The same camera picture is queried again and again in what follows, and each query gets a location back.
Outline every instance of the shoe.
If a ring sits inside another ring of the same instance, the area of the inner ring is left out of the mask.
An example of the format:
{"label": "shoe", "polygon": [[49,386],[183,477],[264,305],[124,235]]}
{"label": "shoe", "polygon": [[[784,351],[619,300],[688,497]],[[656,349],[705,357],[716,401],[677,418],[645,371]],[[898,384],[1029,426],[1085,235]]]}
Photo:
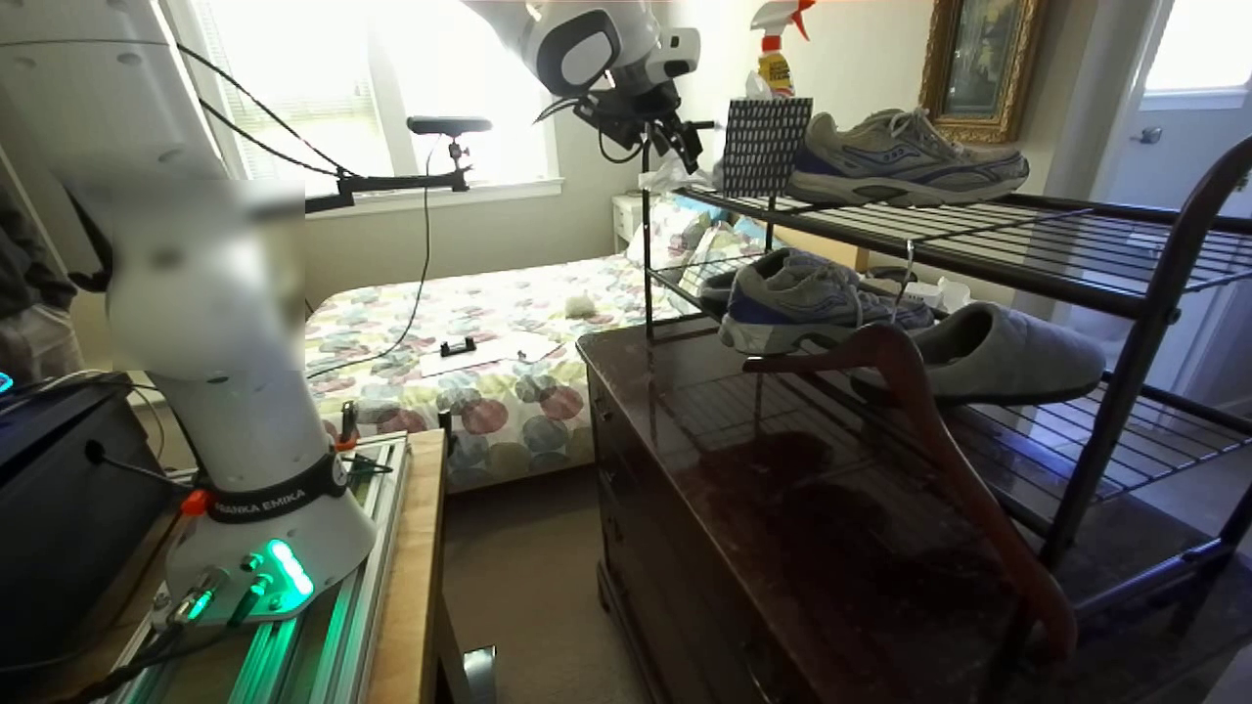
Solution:
{"label": "shoe", "polygon": [[882,108],[836,134],[831,113],[810,120],[789,189],[818,202],[984,202],[1023,189],[1018,150],[971,150],[922,113]]}
{"label": "shoe", "polygon": [[784,357],[804,340],[836,343],[866,323],[922,328],[930,322],[922,300],[874,293],[831,257],[770,249],[736,274],[719,340],[745,357]]}
{"label": "shoe", "polygon": [[[934,401],[1055,401],[1104,377],[1095,340],[1001,305],[967,305],[913,340]],[[876,371],[855,371],[855,386],[887,399]]]}
{"label": "shoe", "polygon": [[728,300],[731,300],[731,284],[736,284],[741,270],[719,270],[719,274],[710,274],[696,291],[696,305],[710,313],[710,318],[724,318],[728,313]]}

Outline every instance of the floral bedspread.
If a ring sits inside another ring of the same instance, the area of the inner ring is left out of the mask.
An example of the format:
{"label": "floral bedspread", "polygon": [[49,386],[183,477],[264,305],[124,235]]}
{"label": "floral bedspread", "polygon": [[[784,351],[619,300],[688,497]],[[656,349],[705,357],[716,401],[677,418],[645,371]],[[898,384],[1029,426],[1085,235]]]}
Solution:
{"label": "floral bedspread", "polygon": [[[427,284],[334,293],[293,349],[319,414],[362,407],[362,434],[456,426],[450,487],[592,467],[581,338],[641,323],[641,270],[621,253]],[[652,291],[652,318],[694,313]]]}

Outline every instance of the pillow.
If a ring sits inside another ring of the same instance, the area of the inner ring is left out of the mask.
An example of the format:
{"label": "pillow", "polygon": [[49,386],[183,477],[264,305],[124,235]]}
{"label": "pillow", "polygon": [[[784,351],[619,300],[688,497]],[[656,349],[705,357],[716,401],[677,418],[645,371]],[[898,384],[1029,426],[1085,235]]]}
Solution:
{"label": "pillow", "polygon": [[[714,207],[714,202],[696,202],[696,201],[682,201],[682,194],[652,201],[651,241],[652,241],[656,281],[673,284],[682,278],[686,263],[694,257],[710,224],[716,224],[716,218],[719,218],[719,207]],[[633,228],[633,235],[628,241],[628,257],[633,266],[641,266],[641,224]]]}

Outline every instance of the black cable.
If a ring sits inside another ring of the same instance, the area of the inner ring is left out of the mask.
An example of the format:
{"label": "black cable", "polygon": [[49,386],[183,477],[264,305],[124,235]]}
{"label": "black cable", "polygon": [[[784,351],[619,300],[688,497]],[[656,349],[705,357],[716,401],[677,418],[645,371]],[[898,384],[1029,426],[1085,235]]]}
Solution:
{"label": "black cable", "polygon": [[179,56],[192,56],[201,65],[214,72],[227,87],[234,87],[247,103],[256,103],[274,124],[283,124],[290,135],[299,135],[309,154],[319,154],[325,163],[334,163],[337,173],[329,168],[312,168],[260,135],[251,135],[247,128],[238,128],[234,120],[227,120],[218,108],[212,108],[201,94],[201,104],[223,120],[233,134],[247,135],[251,146],[268,150],[269,155],[287,160],[287,163],[299,163],[299,168],[309,168],[319,177],[356,177],[354,168],[345,168],[341,160],[334,160],[329,154],[323,154],[309,135],[302,135],[290,120],[283,120],[264,98],[256,98],[234,73],[227,73],[218,62],[212,62],[208,56],[183,47],[183,44],[162,44],[162,39],[25,39],[25,44],[0,44],[0,47],[53,47],[53,44],[124,44],[124,47],[175,47]]}
{"label": "black cable", "polygon": [[169,662],[179,662],[179,658],[192,658],[201,649],[212,649],[218,640],[227,640],[234,635],[234,627],[223,627],[214,631],[212,636],[204,640],[192,640],[183,649],[171,649],[179,636],[183,636],[187,627],[169,627],[165,635],[158,635],[132,662],[124,662],[123,670],[105,673],[103,680],[80,687],[76,696],[66,701],[56,701],[56,704],[93,704],[110,692],[119,692],[124,680],[132,680],[139,673],[152,670],[152,666],[169,666]]}
{"label": "black cable", "polygon": [[103,442],[88,442],[81,454],[88,454],[92,467],[115,467],[115,468],[139,473],[139,477],[144,477],[144,482],[158,482],[158,485],[169,485],[169,487],[179,487],[179,493],[192,487],[192,485],[179,485],[179,482],[165,477],[165,473],[152,468],[152,467],[139,467],[139,461],[110,459]]}
{"label": "black cable", "polygon": [[386,349],[371,351],[371,357],[356,357],[356,358],[345,358],[345,362],[312,366],[304,381],[319,381],[319,377],[329,377],[329,371],[341,371],[341,366],[356,366],[356,362],[368,362],[368,358],[383,358],[413,338],[413,328],[420,323],[420,310],[423,310],[423,293],[427,293],[427,278],[432,278],[432,253],[433,253],[432,189],[423,189],[423,229],[427,229],[427,241],[423,241],[420,291],[414,291],[414,305],[407,310],[407,322],[403,322],[398,338]]}
{"label": "black cable", "polygon": [[[124,614],[124,609],[132,607],[132,597],[140,593],[140,587],[144,587],[158,557],[165,551],[165,544],[169,544],[169,537],[171,537],[171,529],[175,529],[179,519],[183,519],[183,517],[171,514],[171,519],[162,529],[158,544],[148,546],[140,572],[130,580],[124,597],[123,597],[119,609],[105,619],[105,627],[81,635],[88,640],[93,640],[93,636],[103,636],[103,635],[115,635],[115,631],[123,627],[123,614]],[[92,653],[92,649],[93,649],[93,645],[80,645],[80,649],[45,658],[45,662],[11,662],[11,666],[0,666],[0,673],[40,673],[40,670],[56,670],[56,666],[66,666],[66,662],[76,662],[76,658],[81,658],[81,653]]]}
{"label": "black cable", "polygon": [[247,134],[244,124],[234,124],[227,113],[218,113],[212,103],[204,103],[201,98],[201,108],[204,113],[212,113],[214,120],[223,120],[233,134],[238,134],[244,141],[251,141],[256,150],[264,150],[264,154],[269,154],[269,155],[277,155],[277,160],[287,160],[287,163],[299,163],[299,168],[304,168],[304,173],[323,173],[323,177],[341,177],[341,173],[334,173],[334,168],[319,168],[319,163],[309,163],[309,160],[299,160],[299,155],[290,155],[290,154],[277,154],[274,146],[268,146],[268,141],[260,141],[256,134]]}
{"label": "black cable", "polygon": [[603,135],[607,135],[607,134],[599,128],[599,141],[595,141],[595,146],[599,146],[599,155],[603,155],[603,160],[609,160],[609,163],[629,163],[629,160],[638,160],[641,146],[633,146],[628,155],[609,155],[609,150],[603,146]]}
{"label": "black cable", "polygon": [[214,72],[227,87],[234,87],[251,104],[260,104],[274,124],[283,124],[290,135],[299,135],[309,154],[319,154],[325,163],[334,163],[341,177],[354,177],[354,168],[345,168],[341,160],[334,160],[329,154],[323,154],[312,141],[304,141],[290,120],[283,120],[283,113],[274,113],[260,94],[251,94],[233,72],[223,72],[218,62],[212,62],[208,56],[175,44],[183,56],[192,56],[201,65]]}

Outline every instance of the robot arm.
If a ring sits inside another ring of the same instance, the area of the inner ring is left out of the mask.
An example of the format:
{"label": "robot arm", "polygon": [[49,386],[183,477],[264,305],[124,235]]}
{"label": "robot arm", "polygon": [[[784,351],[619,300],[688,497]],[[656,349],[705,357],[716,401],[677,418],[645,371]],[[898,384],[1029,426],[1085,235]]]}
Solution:
{"label": "robot arm", "polygon": [[694,27],[652,30],[641,0],[465,0],[504,47],[589,124],[638,150],[677,154],[696,173],[696,124],[677,119],[673,79],[696,72]]}
{"label": "robot arm", "polygon": [[[581,119],[619,146],[677,150],[673,79],[696,36],[656,44],[629,0],[470,0]],[[162,0],[0,2],[0,90],[105,263],[110,328],[175,409],[212,507],[169,557],[171,593],[208,623],[290,619],[362,567],[371,525],[274,305],[268,257],[218,163]]]}

